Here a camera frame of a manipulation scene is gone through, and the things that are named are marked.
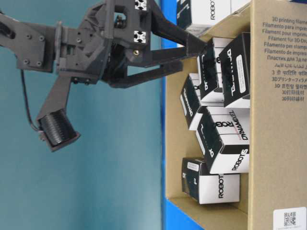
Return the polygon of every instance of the teal wall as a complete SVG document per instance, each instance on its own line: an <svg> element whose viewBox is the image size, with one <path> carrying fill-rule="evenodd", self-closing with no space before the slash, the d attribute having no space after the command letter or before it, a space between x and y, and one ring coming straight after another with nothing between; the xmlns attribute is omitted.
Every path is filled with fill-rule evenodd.
<svg viewBox="0 0 307 230"><path fill-rule="evenodd" d="M6 0L0 8L20 21L77 27L97 1ZM56 76L25 74L35 118ZM72 85L68 116L82 137L55 153L27 123L15 57L3 47L0 82L1 230L161 229L160 80L127 90Z"/></svg>

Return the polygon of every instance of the cardboard box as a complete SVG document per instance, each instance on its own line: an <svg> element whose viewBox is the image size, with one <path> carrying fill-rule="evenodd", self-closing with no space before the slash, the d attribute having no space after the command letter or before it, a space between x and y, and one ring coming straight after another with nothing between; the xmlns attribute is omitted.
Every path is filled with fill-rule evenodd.
<svg viewBox="0 0 307 230"><path fill-rule="evenodd" d="M202 102L224 101L219 55L231 41L231 38L214 37L208 42L207 54L197 57Z"/></svg>
<svg viewBox="0 0 307 230"><path fill-rule="evenodd" d="M203 158L182 160L182 191L199 204L240 201L240 174L210 174Z"/></svg>
<svg viewBox="0 0 307 230"><path fill-rule="evenodd" d="M247 173L249 109L207 107L196 137L211 174Z"/></svg>
<svg viewBox="0 0 307 230"><path fill-rule="evenodd" d="M197 73L190 73L183 85L180 101L186 117L189 130L196 130L201 120L202 112L206 106L223 106L223 103L201 102L199 90L199 76Z"/></svg>
<svg viewBox="0 0 307 230"><path fill-rule="evenodd" d="M179 115L182 114L182 106L178 99L187 74L197 71L196 59L185 60L183 72L167 77L165 195L206 230L276 230L273 228L276 227L274 219L278 219L280 213L276 210L307 207L307 183L304 181L307 174L307 102L283 101L285 89L282 86L289 83L274 82L272 70L280 70L283 74L288 68L275 67L278 61L268 59L270 54L264 52L264 42L268 42L270 34L262 31L282 31L263 28L264 23L276 23L272 22L276 17L277 23L284 25L290 23L279 23L279 20L306 21L306 12L307 4L286 0L253 0L250 7L222 20L202 37L205 41L212 37L236 38L242 31L251 29L249 174L241 175L239 203L200 206L182 192L181 178L178 176L181 174L182 158L197 154L202 156L195 133L187 130L184 116ZM306 34L294 28L291 38L301 38L297 35L302 33ZM296 66L303 64L298 60L290 63ZM275 84L280 84L280 88L275 88ZM298 213L302 214L304 222L304 212L301 210L304 208L299 209Z"/></svg>
<svg viewBox="0 0 307 230"><path fill-rule="evenodd" d="M243 32L219 55L224 107L250 108L250 33Z"/></svg>

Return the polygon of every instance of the robotic arm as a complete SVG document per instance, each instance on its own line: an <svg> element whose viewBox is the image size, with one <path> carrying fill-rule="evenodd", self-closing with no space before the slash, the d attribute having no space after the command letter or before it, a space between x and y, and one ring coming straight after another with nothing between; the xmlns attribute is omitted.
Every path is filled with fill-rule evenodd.
<svg viewBox="0 0 307 230"><path fill-rule="evenodd" d="M151 51L151 32L184 47ZM0 46L16 55L22 77L24 70L51 73L55 62L58 78L36 122L56 151L80 137L66 116L71 82L128 88L182 71L180 60L205 54L207 44L169 22L154 0L104 0L77 29L23 23L0 12ZM128 76L128 66L160 67Z"/></svg>

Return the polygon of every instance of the qr code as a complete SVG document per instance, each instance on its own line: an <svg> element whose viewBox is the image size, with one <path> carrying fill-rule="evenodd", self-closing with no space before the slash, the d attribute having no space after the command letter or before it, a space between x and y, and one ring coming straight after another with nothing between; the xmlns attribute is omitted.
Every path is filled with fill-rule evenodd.
<svg viewBox="0 0 307 230"><path fill-rule="evenodd" d="M285 212L283 215L284 226L296 226L296 212Z"/></svg>

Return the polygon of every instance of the cable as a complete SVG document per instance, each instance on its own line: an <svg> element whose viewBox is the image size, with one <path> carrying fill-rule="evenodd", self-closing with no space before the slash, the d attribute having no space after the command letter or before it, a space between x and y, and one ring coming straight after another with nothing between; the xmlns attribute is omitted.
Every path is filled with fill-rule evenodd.
<svg viewBox="0 0 307 230"><path fill-rule="evenodd" d="M31 114L30 114L30 109L29 109L29 103L28 103L27 89L26 89L25 80L24 80L24 70L21 69L21 70L20 70L20 73L21 73L21 82L22 82L22 85L23 85L23 92L24 92L24 105L25 105L25 110L26 110L26 113L27 113L27 118L28 118L29 124L30 124L31 128L32 128L34 131L36 131L36 132L43 132L42 130L40 130L39 128L37 128L37 127L33 124L33 122L32 122Z"/></svg>

